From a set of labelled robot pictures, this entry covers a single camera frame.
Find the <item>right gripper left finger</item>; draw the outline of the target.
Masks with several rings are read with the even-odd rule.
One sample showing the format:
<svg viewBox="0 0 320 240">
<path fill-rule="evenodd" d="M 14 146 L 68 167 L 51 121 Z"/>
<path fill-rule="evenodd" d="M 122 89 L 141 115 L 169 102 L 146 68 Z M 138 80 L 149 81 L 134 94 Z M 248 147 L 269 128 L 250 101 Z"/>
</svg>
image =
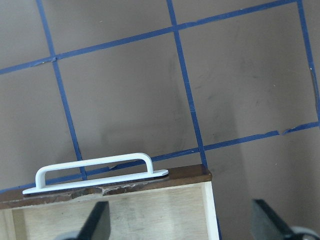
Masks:
<svg viewBox="0 0 320 240">
<path fill-rule="evenodd" d="M 80 231 L 62 233 L 57 240 L 108 240 L 111 235 L 111 217 L 108 201 L 97 202 Z"/>
</svg>

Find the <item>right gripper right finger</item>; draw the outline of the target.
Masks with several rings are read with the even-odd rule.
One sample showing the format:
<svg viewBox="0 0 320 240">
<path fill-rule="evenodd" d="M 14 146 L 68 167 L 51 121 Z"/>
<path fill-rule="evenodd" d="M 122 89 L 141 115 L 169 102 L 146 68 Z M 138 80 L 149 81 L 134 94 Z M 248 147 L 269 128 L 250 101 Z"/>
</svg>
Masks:
<svg viewBox="0 0 320 240">
<path fill-rule="evenodd" d="M 255 240 L 318 240 L 320 235 L 301 226 L 290 227 L 263 199 L 251 202 L 251 233 Z"/>
</svg>

